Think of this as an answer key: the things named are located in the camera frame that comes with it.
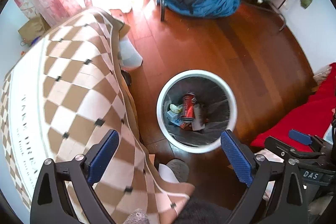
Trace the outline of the white round trash bin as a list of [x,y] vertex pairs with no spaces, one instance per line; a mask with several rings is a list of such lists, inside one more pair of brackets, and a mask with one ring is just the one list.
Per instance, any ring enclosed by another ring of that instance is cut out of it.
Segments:
[[161,90],[157,121],[173,146],[208,153],[221,145],[221,133],[233,130],[238,117],[229,85],[214,73],[190,70],[177,74]]

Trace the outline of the blue white milk carton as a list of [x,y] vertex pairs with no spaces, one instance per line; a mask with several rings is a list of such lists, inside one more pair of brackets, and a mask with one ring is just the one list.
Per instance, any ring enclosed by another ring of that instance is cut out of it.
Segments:
[[166,113],[166,118],[168,119],[168,121],[171,123],[171,121],[175,120],[175,119],[180,119],[180,116],[181,114],[178,113],[173,113],[171,110],[169,110],[167,113]]

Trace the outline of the crushed red cola can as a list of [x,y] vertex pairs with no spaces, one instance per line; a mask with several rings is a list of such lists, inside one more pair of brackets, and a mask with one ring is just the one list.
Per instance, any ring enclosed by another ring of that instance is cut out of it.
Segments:
[[194,93],[186,93],[183,96],[183,106],[181,120],[183,122],[192,122],[195,118],[194,105],[197,102],[196,95]]

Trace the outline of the checkered brown tablecloth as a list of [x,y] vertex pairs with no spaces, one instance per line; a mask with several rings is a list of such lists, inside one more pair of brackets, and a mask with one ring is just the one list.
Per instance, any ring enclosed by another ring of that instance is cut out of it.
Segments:
[[[1,83],[1,143],[29,223],[173,223],[194,187],[168,182],[139,138],[121,73],[128,26],[88,9],[51,28]],[[86,153],[109,130],[119,145],[101,180],[88,184]]]

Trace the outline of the white barcode carton box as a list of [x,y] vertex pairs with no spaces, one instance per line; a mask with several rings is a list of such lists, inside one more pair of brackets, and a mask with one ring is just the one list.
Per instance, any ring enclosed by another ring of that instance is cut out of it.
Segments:
[[194,120],[191,122],[193,131],[205,129],[203,109],[199,103],[194,105]]

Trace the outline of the grey slipper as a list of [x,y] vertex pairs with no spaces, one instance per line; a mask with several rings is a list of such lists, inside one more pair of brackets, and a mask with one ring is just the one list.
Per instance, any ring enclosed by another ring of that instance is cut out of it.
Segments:
[[173,171],[173,174],[179,182],[187,182],[189,179],[190,170],[184,161],[180,159],[173,159],[169,161],[166,166]]

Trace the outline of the apple core piece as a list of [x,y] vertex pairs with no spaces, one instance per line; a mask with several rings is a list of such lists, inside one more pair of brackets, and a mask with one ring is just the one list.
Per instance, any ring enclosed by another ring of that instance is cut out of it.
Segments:
[[180,112],[182,111],[182,109],[183,109],[183,104],[181,104],[181,105],[175,105],[175,104],[171,103],[170,106],[169,106],[169,108],[170,108],[170,110],[171,110],[173,113],[178,114],[178,113],[180,113]]

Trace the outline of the blue lid white jar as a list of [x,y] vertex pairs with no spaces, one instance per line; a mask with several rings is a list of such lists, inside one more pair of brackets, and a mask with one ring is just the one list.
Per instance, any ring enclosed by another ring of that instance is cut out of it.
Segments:
[[34,45],[39,39],[40,39],[40,36],[36,37],[36,38],[31,42],[31,46]]

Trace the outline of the black fleece trousers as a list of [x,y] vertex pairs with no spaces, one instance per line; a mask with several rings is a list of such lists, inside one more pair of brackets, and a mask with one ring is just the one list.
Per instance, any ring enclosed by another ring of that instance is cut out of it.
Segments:
[[231,211],[214,203],[190,198],[174,224],[226,223]]

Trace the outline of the red blanket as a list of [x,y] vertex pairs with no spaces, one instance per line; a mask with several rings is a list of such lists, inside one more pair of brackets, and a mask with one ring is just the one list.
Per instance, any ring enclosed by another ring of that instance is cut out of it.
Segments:
[[252,147],[264,148],[264,141],[272,136],[302,152],[310,152],[303,145],[289,137],[290,130],[297,130],[305,135],[323,137],[333,120],[335,110],[335,63],[330,64],[331,71],[318,90],[309,96],[307,102],[282,118],[268,131],[261,133],[250,143]]

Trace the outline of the brown paper bag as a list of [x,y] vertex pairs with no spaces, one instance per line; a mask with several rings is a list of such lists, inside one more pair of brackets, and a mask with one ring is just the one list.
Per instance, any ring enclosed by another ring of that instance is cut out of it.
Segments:
[[38,37],[42,36],[50,29],[50,25],[46,22],[46,20],[41,16],[37,15],[31,18],[28,22],[26,22],[19,30],[23,42],[26,45],[31,45],[31,43]]

